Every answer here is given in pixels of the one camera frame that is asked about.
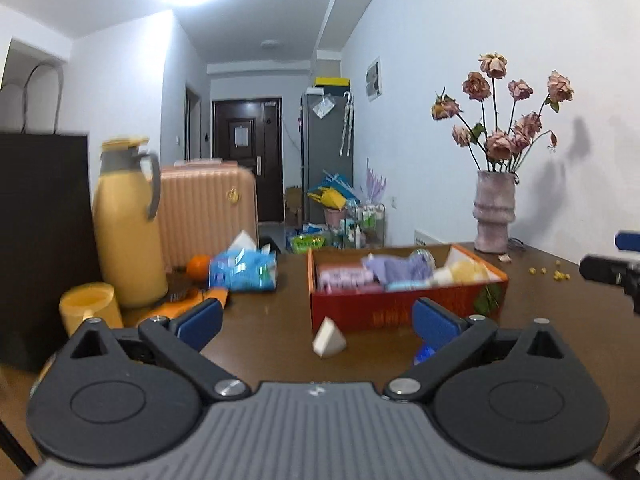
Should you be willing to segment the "blue handkerchief tissue pack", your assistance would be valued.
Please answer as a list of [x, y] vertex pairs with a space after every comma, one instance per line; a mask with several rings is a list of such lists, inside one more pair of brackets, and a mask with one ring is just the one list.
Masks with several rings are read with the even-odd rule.
[[413, 364], [419, 365], [429, 359], [431, 356], [434, 356], [435, 350], [429, 346], [428, 344], [422, 344], [418, 352], [413, 358]]

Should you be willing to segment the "blue plush toy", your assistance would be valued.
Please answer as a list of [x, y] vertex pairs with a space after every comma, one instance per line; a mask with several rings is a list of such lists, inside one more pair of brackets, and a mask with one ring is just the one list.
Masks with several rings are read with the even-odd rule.
[[429, 289], [432, 286], [430, 280], [424, 281], [400, 281], [385, 286], [386, 292], [408, 292], [409, 290]]

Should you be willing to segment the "lavender cloth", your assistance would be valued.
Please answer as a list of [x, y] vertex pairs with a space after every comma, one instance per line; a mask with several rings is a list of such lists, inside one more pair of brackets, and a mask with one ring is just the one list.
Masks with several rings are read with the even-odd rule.
[[386, 286], [400, 281], [424, 281], [434, 273], [425, 266], [413, 266], [409, 257], [400, 258], [391, 255], [373, 255], [361, 259], [364, 268], [373, 272], [376, 280]]

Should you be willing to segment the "yellow white plush toy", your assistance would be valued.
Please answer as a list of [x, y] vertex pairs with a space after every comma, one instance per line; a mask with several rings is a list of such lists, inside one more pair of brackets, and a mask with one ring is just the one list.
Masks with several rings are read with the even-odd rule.
[[430, 280], [431, 286], [468, 286], [488, 282], [489, 272], [484, 264], [475, 260], [459, 260], [434, 271]]

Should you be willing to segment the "purple fluffy headband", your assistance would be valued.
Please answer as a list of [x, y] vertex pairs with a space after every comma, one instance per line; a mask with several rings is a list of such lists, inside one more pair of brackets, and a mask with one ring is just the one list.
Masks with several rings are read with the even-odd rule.
[[363, 266], [324, 269], [318, 277], [318, 286], [325, 292], [354, 290], [375, 284], [373, 272]]

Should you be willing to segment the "white triangular sponge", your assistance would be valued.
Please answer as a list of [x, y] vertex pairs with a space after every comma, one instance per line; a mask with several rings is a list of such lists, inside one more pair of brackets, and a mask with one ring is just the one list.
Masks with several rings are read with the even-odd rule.
[[347, 342], [343, 333], [333, 320], [325, 318], [312, 342], [314, 354], [321, 359], [327, 359], [341, 353], [346, 347]]

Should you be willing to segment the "orange fruit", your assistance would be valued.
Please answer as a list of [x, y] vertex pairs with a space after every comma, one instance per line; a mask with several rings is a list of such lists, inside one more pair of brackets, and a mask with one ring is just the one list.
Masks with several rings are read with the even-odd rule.
[[196, 255], [186, 265], [186, 275], [194, 282], [206, 282], [208, 280], [209, 265], [212, 261], [210, 255]]

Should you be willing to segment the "yellow petals on table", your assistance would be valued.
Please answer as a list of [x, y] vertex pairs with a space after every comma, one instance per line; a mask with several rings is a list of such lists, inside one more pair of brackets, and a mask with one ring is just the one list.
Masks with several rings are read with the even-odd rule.
[[552, 280], [556, 282], [570, 281], [572, 276], [563, 270], [562, 264], [561, 260], [555, 260], [552, 268], [546, 268], [545, 266], [536, 268], [536, 266], [531, 266], [528, 269], [528, 273], [530, 275], [550, 275]]

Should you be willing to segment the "red cardboard box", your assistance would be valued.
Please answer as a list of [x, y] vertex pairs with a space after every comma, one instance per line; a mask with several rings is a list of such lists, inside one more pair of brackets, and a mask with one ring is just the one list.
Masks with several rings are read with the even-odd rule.
[[363, 260], [372, 257], [416, 255], [416, 247], [380, 249], [314, 249], [307, 254], [311, 326], [318, 330], [328, 318], [344, 333], [395, 328], [411, 324], [412, 306], [427, 298], [460, 318], [481, 314], [496, 318], [502, 309], [509, 277], [506, 272], [459, 244], [424, 248], [435, 259], [436, 278], [431, 283], [330, 286], [321, 275], [331, 271], [360, 275]]

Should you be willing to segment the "yellow thermos jug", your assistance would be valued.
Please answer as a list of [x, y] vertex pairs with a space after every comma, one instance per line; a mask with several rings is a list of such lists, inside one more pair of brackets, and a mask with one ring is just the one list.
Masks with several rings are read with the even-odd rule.
[[142, 150], [148, 143], [142, 136], [105, 141], [93, 196], [102, 275], [124, 309], [155, 304], [168, 292], [157, 221], [160, 160]]

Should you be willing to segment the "yellow mug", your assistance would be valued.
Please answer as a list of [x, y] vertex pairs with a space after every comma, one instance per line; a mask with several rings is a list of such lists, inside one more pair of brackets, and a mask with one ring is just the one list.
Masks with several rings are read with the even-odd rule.
[[100, 318], [109, 328], [123, 328], [115, 289], [106, 283], [89, 283], [70, 289], [60, 299], [58, 310], [68, 336], [88, 318]]

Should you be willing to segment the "metal trolley rack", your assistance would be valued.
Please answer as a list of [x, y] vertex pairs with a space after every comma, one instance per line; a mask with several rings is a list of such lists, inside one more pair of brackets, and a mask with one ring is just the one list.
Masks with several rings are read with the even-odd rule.
[[385, 245], [386, 209], [382, 203], [350, 205], [346, 208], [345, 234], [352, 248], [381, 248]]

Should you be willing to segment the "pink ribbed suitcase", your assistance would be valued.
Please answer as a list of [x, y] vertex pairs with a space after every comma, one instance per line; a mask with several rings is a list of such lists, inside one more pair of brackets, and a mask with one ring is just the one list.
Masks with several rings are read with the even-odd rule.
[[254, 174], [235, 162], [186, 162], [160, 170], [157, 213], [164, 265], [218, 255], [236, 237], [258, 237]]

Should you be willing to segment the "pink ceramic vase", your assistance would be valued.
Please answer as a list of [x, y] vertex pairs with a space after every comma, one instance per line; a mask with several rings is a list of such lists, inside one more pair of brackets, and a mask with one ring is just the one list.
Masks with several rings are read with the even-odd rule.
[[514, 175], [480, 171], [473, 205], [473, 217], [477, 222], [474, 248], [485, 254], [505, 254], [509, 224], [515, 220]]

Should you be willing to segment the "dried pink rose bouquet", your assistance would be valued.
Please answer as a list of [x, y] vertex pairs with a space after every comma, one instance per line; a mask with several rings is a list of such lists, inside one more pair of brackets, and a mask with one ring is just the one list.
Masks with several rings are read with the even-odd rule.
[[536, 143], [546, 140], [549, 150], [556, 150], [558, 136], [544, 128], [542, 114], [558, 114], [575, 90], [570, 78], [552, 70], [537, 107], [529, 108], [536, 91], [524, 79], [509, 79], [508, 66], [504, 55], [485, 53], [478, 57], [478, 69], [462, 81], [463, 95], [478, 107], [477, 118], [447, 90], [436, 94], [431, 118], [454, 123], [454, 143], [470, 153], [477, 170], [517, 177]]

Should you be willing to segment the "yellow toy on pile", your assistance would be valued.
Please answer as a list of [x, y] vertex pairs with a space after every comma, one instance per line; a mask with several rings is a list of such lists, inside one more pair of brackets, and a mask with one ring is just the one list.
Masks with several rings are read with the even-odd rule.
[[347, 204], [346, 198], [335, 188], [318, 188], [307, 196], [326, 209], [342, 210]]

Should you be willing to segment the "black paper bag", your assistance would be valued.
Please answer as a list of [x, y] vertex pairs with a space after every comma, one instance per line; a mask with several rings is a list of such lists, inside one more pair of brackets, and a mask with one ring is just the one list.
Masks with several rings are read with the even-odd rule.
[[68, 338], [58, 302], [101, 281], [88, 136], [1, 133], [1, 362], [35, 372]]

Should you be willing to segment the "dark brown door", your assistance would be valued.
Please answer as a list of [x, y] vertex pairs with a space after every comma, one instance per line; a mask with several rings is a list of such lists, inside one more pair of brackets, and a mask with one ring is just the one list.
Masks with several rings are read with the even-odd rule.
[[284, 221], [282, 99], [212, 103], [213, 155], [254, 174], [259, 223]]

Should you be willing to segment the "grey refrigerator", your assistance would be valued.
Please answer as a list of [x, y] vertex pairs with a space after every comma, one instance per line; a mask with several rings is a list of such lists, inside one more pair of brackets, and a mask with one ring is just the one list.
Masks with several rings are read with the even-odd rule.
[[304, 223], [324, 222], [322, 206], [309, 198], [307, 193], [320, 185], [328, 174], [340, 174], [352, 183], [354, 163], [347, 155], [346, 148], [341, 148], [346, 98], [330, 96], [334, 107], [319, 117], [314, 108], [323, 99], [324, 96], [307, 93], [300, 98], [300, 166]]

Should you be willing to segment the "yellow box on refrigerator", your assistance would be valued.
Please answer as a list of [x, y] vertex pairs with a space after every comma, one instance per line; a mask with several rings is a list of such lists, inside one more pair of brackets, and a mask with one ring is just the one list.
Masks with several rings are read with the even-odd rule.
[[350, 80], [343, 77], [316, 77], [314, 78], [315, 87], [349, 87]]

